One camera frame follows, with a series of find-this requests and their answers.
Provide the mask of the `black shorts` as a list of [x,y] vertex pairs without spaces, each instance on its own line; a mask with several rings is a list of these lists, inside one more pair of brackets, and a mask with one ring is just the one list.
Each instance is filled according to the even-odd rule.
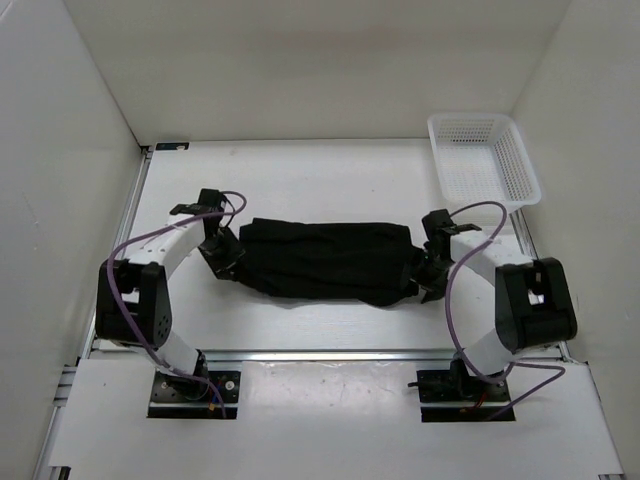
[[411,276],[420,250],[403,225],[255,218],[239,241],[236,279],[271,297],[388,307],[419,293]]

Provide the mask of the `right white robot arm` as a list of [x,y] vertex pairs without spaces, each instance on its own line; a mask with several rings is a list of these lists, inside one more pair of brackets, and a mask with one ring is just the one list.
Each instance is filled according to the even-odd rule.
[[455,223],[446,209],[428,213],[422,225],[427,241],[413,280],[424,302],[444,301],[448,330],[455,329],[451,295],[462,268],[494,289],[493,328],[468,347],[454,337],[456,353],[448,372],[422,383],[436,400],[481,395],[503,383],[524,352],[576,336],[576,315],[559,260],[534,259],[505,247],[476,225]]

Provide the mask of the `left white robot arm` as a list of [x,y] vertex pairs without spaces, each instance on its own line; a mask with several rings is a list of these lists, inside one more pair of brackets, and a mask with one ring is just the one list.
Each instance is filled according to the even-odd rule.
[[168,281],[194,252],[216,278],[232,280],[245,251],[223,219],[246,204],[239,192],[203,189],[196,202],[176,205],[164,226],[115,247],[99,269],[96,336],[146,357],[186,399],[213,408],[223,397],[204,352],[173,330]]

